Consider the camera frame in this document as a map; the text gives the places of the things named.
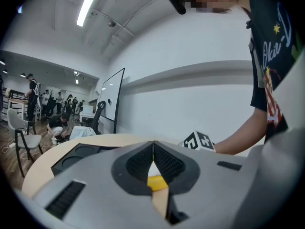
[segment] black and white marker cube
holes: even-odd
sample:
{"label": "black and white marker cube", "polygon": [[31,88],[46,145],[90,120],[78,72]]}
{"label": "black and white marker cube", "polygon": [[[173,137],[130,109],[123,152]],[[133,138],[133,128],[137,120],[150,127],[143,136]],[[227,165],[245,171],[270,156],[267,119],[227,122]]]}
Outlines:
{"label": "black and white marker cube", "polygon": [[192,132],[183,142],[179,143],[178,145],[195,150],[205,149],[215,152],[214,145],[209,136],[198,131]]}

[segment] black office chair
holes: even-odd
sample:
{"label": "black office chair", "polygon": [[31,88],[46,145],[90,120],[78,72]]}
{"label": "black office chair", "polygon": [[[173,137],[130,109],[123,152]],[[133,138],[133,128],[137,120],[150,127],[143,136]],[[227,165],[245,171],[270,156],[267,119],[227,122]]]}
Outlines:
{"label": "black office chair", "polygon": [[101,113],[102,113],[103,109],[105,108],[105,106],[106,106],[105,101],[101,101],[97,104],[97,110],[95,112],[95,116],[90,124],[88,124],[86,122],[79,122],[79,121],[76,121],[75,123],[80,124],[81,126],[91,127],[94,130],[94,132],[96,133],[96,135],[100,135],[101,133],[98,130],[99,119],[100,119]]}

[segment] white chair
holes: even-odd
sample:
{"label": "white chair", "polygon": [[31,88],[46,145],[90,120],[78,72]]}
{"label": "white chair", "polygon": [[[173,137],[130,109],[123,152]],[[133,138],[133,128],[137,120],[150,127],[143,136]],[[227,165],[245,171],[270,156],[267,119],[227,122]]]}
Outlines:
{"label": "white chair", "polygon": [[[8,117],[10,136],[15,139],[15,143],[16,143],[16,154],[17,154],[19,169],[22,174],[22,177],[24,177],[24,173],[20,162],[19,150],[25,149],[28,154],[28,160],[31,160],[34,163],[34,159],[30,153],[30,150],[39,147],[41,154],[43,154],[40,146],[41,135],[36,135],[34,122],[22,120],[15,112],[15,110],[9,108],[7,110],[7,117]],[[33,127],[34,135],[29,135],[30,126]],[[22,132],[24,128],[27,128],[26,136]],[[20,142],[20,140],[18,142],[18,134],[21,135],[22,142]]]}

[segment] cap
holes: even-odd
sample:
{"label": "cap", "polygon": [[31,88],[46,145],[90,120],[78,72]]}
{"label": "cap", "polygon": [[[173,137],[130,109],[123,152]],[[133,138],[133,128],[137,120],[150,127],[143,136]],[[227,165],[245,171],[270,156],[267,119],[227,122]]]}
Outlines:
{"label": "cap", "polygon": [[27,79],[28,79],[29,77],[34,77],[34,75],[33,75],[32,73],[29,73],[28,76],[27,76]]}

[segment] ceiling pipe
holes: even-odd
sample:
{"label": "ceiling pipe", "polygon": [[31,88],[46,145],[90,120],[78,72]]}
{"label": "ceiling pipe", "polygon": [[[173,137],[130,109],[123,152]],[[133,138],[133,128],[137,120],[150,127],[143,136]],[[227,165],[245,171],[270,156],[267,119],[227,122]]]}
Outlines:
{"label": "ceiling pipe", "polygon": [[[78,5],[82,5],[82,3],[81,3],[80,1],[77,1],[77,0],[65,0],[65,1],[69,1],[69,2],[72,2],[72,3],[78,4]],[[102,16],[106,17],[106,18],[109,19],[109,20],[114,21],[114,22],[120,27],[119,30],[122,29],[123,26],[122,26],[118,21],[116,21],[116,20],[114,20],[113,18],[109,17],[107,14],[105,14],[105,13],[103,13],[103,12],[101,12],[101,11],[98,11],[97,9],[94,9],[94,8],[90,8],[90,10],[92,10],[92,11],[98,13],[98,14],[101,14]],[[125,31],[126,31],[128,34],[130,34],[132,37],[135,37],[135,35],[134,35],[130,30],[128,30],[127,28],[124,27],[123,30],[125,30]]]}
{"label": "ceiling pipe", "polygon": [[[142,8],[140,8],[138,11],[136,11],[123,25],[122,27],[119,28],[119,30],[112,36],[113,38],[116,38],[117,34],[122,30],[122,29],[126,29],[125,26],[129,23],[129,21],[136,16],[139,12],[141,12],[143,9],[145,9],[147,6],[151,5],[152,3],[156,2],[157,0],[152,0],[149,3],[146,3]],[[105,51],[107,50],[107,48],[109,47],[109,45],[112,43],[112,39],[109,41],[109,43],[107,44],[107,46],[104,48],[104,50],[102,51],[102,55],[105,53]]]}

